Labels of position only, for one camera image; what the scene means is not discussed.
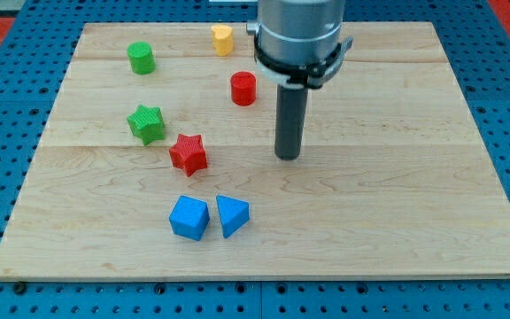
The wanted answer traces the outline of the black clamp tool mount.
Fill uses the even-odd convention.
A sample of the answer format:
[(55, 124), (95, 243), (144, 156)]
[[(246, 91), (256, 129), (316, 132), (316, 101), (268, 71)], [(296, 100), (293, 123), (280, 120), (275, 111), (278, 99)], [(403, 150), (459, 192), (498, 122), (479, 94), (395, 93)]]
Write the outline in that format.
[(338, 43), (324, 59), (314, 64), (290, 65), (270, 58), (254, 40), (254, 59), (261, 72), (273, 82), (287, 89), (320, 89), (341, 69), (346, 52), (352, 47), (353, 37)]

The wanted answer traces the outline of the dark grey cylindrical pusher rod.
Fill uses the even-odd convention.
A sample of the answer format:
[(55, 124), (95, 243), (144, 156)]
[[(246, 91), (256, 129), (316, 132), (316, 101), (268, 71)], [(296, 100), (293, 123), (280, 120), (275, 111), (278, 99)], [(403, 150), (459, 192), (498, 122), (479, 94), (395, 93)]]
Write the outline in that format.
[(277, 86), (274, 153), (281, 160), (295, 160), (301, 151), (307, 89)]

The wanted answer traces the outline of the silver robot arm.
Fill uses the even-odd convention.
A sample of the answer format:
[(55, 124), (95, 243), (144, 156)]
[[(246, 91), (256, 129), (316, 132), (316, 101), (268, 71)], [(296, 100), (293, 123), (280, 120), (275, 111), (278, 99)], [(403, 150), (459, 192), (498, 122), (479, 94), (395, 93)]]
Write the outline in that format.
[(344, 0), (259, 0), (246, 25), (254, 59), (277, 85), (274, 154), (295, 160), (302, 147), (308, 91), (341, 69), (353, 38), (340, 37)]

